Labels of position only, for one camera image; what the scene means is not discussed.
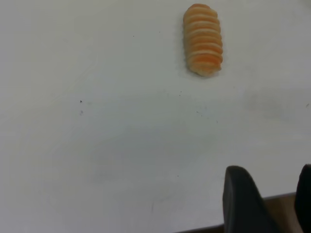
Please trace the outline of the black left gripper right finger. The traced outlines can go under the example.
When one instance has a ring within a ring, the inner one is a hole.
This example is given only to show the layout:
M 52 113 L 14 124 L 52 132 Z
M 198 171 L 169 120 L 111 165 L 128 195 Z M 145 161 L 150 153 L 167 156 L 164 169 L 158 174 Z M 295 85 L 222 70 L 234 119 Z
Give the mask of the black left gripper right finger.
M 304 233 L 311 232 L 311 165 L 301 170 L 295 196 L 295 212 Z

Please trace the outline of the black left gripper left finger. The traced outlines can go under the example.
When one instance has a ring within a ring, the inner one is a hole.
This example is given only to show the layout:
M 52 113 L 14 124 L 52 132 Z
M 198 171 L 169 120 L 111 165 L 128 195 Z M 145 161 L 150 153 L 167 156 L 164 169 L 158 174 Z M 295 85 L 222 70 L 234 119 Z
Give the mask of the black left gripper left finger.
M 225 170 L 223 215 L 226 233 L 278 232 L 253 178 L 240 166 Z

